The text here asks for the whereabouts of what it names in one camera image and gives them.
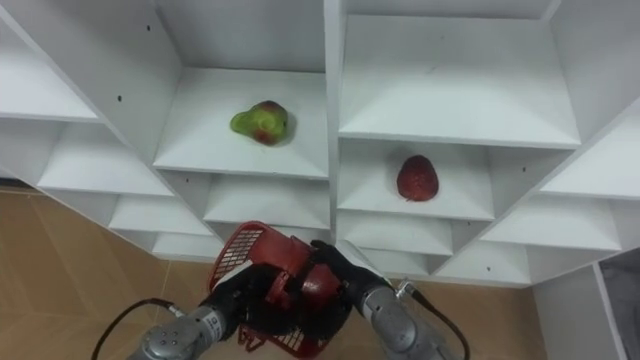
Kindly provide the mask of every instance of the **black cable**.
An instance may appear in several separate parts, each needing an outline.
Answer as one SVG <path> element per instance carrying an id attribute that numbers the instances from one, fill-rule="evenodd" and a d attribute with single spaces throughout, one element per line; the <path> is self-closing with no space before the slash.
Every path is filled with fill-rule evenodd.
<path id="1" fill-rule="evenodd" d="M 458 326 L 454 324 L 453 321 L 449 320 L 449 318 L 446 317 L 443 313 L 441 313 L 440 310 L 436 309 L 436 307 L 429 300 L 427 300 L 427 298 L 422 295 L 422 293 L 418 291 L 418 289 L 413 288 L 410 293 L 415 301 L 417 301 L 425 309 L 429 310 L 438 319 L 442 320 L 443 323 L 447 324 L 451 331 L 456 334 L 456 336 L 462 343 L 462 347 L 464 348 L 464 360 L 469 360 L 471 358 L 469 343 L 467 342 L 467 338 L 464 336 L 462 331 L 460 331 Z"/>
<path id="2" fill-rule="evenodd" d="M 111 332 L 120 323 L 120 321 L 122 321 L 122 319 L 124 319 L 125 316 L 129 315 L 129 313 L 132 312 L 133 310 L 145 305 L 157 305 L 169 310 L 169 308 L 173 306 L 173 303 L 166 300 L 162 300 L 162 299 L 150 298 L 150 299 L 140 300 L 137 303 L 126 308 L 123 312 L 120 313 L 120 315 L 118 315 L 115 319 L 113 319 L 111 324 L 109 324 L 109 326 L 105 329 L 104 333 L 102 333 L 102 336 L 100 336 L 100 339 L 96 343 L 96 347 L 93 349 L 93 354 L 91 354 L 91 360 L 98 360 L 98 355 L 100 354 L 100 349 L 102 348 L 102 345 L 107 340 L 109 335 L 111 335 Z"/>

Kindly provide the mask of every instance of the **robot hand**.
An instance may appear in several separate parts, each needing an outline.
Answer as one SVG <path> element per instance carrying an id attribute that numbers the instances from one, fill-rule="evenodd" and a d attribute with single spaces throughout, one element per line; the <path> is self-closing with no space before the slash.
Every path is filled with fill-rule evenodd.
<path id="1" fill-rule="evenodd" d="M 333 274 L 345 284 L 346 295 L 360 314 L 371 324 L 382 341 L 382 346 L 391 360 L 453 360 L 444 338 L 428 322 L 409 312 L 396 296 L 391 285 L 371 270 L 352 264 L 334 246 L 322 241 L 311 242 L 316 250 L 312 259 L 326 264 Z M 436 316 L 452 326 L 461 336 L 458 328 L 431 305 L 412 286 L 405 291 L 432 311 Z M 468 344 L 461 336 L 468 359 Z"/>
<path id="2" fill-rule="evenodd" d="M 331 272 L 344 283 L 345 293 L 349 301 L 362 315 L 363 300 L 367 292 L 376 288 L 388 288 L 391 285 L 372 271 L 356 266 L 347 260 L 334 246 L 320 240 L 311 241 L 315 251 L 311 255 L 312 261 L 317 264 L 326 264 Z"/>
<path id="3" fill-rule="evenodd" d="M 155 326 L 129 360 L 194 360 L 239 324 L 255 322 L 251 308 L 264 299 L 279 269 L 247 262 L 220 279 L 211 294 L 188 315 Z"/>

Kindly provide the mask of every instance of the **green pear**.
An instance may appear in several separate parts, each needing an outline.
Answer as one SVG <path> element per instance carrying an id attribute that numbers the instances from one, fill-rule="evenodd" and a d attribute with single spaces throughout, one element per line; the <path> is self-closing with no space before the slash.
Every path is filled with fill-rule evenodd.
<path id="1" fill-rule="evenodd" d="M 231 119 L 231 130 L 264 145 L 275 145 L 287 136 L 287 110 L 267 100 Z"/>

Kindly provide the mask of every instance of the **white wall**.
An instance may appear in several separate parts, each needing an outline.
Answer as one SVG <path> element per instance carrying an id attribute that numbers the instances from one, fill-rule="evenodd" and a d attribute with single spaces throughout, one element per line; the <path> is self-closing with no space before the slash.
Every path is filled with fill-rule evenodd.
<path id="1" fill-rule="evenodd" d="M 598 265 L 533 288 L 548 360 L 625 360 Z"/>

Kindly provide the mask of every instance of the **black glove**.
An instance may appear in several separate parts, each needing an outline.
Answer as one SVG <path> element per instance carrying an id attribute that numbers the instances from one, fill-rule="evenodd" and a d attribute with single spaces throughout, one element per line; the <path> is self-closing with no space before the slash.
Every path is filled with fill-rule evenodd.
<path id="1" fill-rule="evenodd" d="M 311 259 L 316 264 L 326 264 L 331 272 L 345 285 L 345 295 L 362 314 L 362 303 L 367 292 L 380 286 L 391 287 L 383 278 L 371 270 L 353 265 L 333 245 L 313 240 L 315 251 Z"/>
<path id="2" fill-rule="evenodd" d="M 260 319 L 255 319 L 255 314 L 258 313 L 256 308 L 266 310 L 263 307 L 264 299 L 279 273 L 280 269 L 275 266 L 252 264 L 216 285 L 200 306 L 212 307 L 224 315 L 227 326 L 222 340 L 233 335 L 241 323 L 251 328 L 260 327 Z M 259 323 L 253 326 L 252 322 L 256 321 Z"/>

